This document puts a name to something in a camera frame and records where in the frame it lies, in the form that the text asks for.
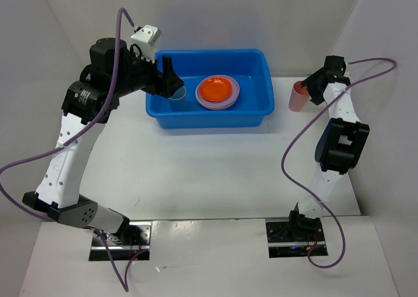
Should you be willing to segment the blue plastic cup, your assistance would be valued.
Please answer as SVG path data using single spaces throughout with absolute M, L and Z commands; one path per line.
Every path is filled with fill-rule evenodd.
M 173 96 L 168 98 L 170 110 L 173 112 L 183 112 L 187 108 L 187 91 L 184 86 L 179 88 Z

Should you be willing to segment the pink plastic cup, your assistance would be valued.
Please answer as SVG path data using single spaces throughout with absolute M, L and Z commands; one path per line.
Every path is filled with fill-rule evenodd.
M 289 99 L 289 109 L 294 112 L 301 111 L 309 98 L 308 90 L 302 81 L 295 82 Z

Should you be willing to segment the orange plastic plate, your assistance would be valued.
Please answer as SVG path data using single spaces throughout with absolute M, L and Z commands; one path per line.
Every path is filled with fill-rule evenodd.
M 204 101 L 222 102 L 232 95 L 233 85 L 225 77 L 212 76 L 202 81 L 198 92 Z

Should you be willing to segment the pink plastic plate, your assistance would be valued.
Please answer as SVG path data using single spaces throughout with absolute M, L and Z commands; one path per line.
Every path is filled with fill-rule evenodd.
M 201 106 L 209 110 L 226 110 L 230 108 L 232 105 L 233 103 L 229 103 L 229 104 L 201 103 Z

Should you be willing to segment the purple plastic plate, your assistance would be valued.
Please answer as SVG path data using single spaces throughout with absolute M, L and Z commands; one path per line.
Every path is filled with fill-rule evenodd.
M 233 103 L 234 104 L 237 101 L 238 96 L 240 94 L 240 86 L 239 86 L 238 82 L 234 78 L 232 78 L 230 76 L 227 76 L 227 75 L 212 75 L 212 76 L 222 76 L 222 77 L 225 77 L 226 79 L 230 80 L 231 83 L 232 83 L 232 85 L 233 85 L 232 95 L 228 99 L 226 99 L 225 101 L 222 101 L 222 102 L 208 102 L 208 101 L 204 101 L 203 98 L 200 96 L 200 94 L 198 92 L 199 85 L 202 83 L 202 81 L 204 80 L 203 79 L 199 83 L 199 85 L 196 87 L 196 90 L 195 90 L 195 97 L 196 97 L 196 100 L 198 101 L 198 103 L 199 104 L 201 104 L 201 103 L 214 103 L 214 104 L 229 104 L 229 103 Z

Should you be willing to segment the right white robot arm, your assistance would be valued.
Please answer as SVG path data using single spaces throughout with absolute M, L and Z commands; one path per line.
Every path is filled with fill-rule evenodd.
M 347 64 L 336 55 L 327 56 L 322 68 L 301 82 L 312 103 L 329 107 L 329 122 L 315 149 L 317 167 L 308 186 L 318 198 L 310 196 L 296 205 L 286 224 L 287 235 L 295 241 L 314 237 L 324 212 L 320 202 L 327 202 L 336 183 L 357 165 L 368 138 L 370 128 L 361 123 L 346 91 L 350 84 Z

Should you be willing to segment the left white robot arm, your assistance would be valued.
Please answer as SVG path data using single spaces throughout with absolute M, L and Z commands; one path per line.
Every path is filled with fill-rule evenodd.
M 61 107 L 57 152 L 41 184 L 25 193 L 22 202 L 61 225 L 105 232 L 120 245 L 140 232 L 128 217 L 80 194 L 89 156 L 121 97 L 141 90 L 170 98 L 184 82 L 175 73 L 171 57 L 159 58 L 162 68 L 158 69 L 145 59 L 143 46 L 128 46 L 124 40 L 99 39 L 89 55 L 91 63 L 68 88 Z

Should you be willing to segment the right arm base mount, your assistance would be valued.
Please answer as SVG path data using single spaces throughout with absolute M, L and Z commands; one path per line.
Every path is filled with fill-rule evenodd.
M 303 236 L 293 236 L 287 221 L 266 221 L 265 225 L 269 258 L 306 257 L 311 249 L 312 257 L 328 255 L 321 225 Z

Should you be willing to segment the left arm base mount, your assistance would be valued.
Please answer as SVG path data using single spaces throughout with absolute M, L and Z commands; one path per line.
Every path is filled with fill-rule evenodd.
M 103 235 L 103 238 L 100 238 L 94 232 L 89 251 L 89 261 L 109 261 L 106 246 L 108 246 L 115 261 L 129 261 L 131 258 L 149 260 L 152 225 L 151 221 L 131 221 L 133 233 L 123 241 L 103 231 L 100 231 Z

